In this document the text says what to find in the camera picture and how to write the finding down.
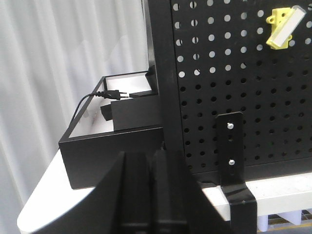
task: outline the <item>pegboard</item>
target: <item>pegboard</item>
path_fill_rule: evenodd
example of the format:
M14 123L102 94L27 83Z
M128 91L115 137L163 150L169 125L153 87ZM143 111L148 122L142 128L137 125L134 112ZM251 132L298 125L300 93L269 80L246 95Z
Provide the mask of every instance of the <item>pegboard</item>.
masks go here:
M307 14L289 48L273 50L266 45L266 18L293 5ZM244 114L246 166L312 157L311 1L171 0L169 7L172 88L179 93L190 170L218 169L215 117L236 111Z

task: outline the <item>bolt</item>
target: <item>bolt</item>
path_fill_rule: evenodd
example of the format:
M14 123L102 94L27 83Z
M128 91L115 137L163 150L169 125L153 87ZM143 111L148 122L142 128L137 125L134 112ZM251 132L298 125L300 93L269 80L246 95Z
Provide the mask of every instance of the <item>bolt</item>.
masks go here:
M233 123L228 123L228 129L233 129L234 128L234 124Z
M229 161L229 165L230 166L233 166L235 164L235 161L233 160L233 159L231 159L230 161Z

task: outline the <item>black power cable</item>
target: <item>black power cable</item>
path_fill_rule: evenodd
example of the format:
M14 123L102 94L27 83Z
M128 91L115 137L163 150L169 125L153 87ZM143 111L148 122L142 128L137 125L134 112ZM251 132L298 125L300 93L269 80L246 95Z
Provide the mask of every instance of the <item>black power cable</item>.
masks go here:
M97 96L97 97L103 97L103 98L109 98L109 99L115 99L115 100L120 100L121 98L128 98L128 96L121 96L120 94L126 94L126 93L125 92L119 92L119 90L104 90L104 91L98 91L96 93L87 94L78 103L78 105L77 105L77 107L75 109L75 112L73 114L73 117L70 120L70 123L72 123L74 121L74 118L75 118L75 116L76 116L76 114L78 112L79 106L81 105L83 100L85 100L87 97Z

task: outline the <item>white tabletop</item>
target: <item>white tabletop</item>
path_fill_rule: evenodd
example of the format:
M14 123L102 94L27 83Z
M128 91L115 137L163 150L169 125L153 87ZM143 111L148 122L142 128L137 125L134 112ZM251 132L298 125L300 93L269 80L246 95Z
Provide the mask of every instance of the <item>white tabletop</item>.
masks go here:
M255 180L247 182L247 186L257 199L258 216L312 208L312 173ZM18 217L20 232L29 234L45 226L92 190L71 189L58 151ZM230 207L220 186L203 191L222 217L229 220Z

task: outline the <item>black bracket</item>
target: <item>black bracket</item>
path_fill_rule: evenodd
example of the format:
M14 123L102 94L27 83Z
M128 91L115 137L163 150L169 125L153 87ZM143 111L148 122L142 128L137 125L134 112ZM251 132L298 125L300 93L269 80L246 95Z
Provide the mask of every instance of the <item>black bracket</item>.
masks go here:
M243 114L216 118L221 189L230 204L231 228L235 234L257 232L257 201L245 183Z

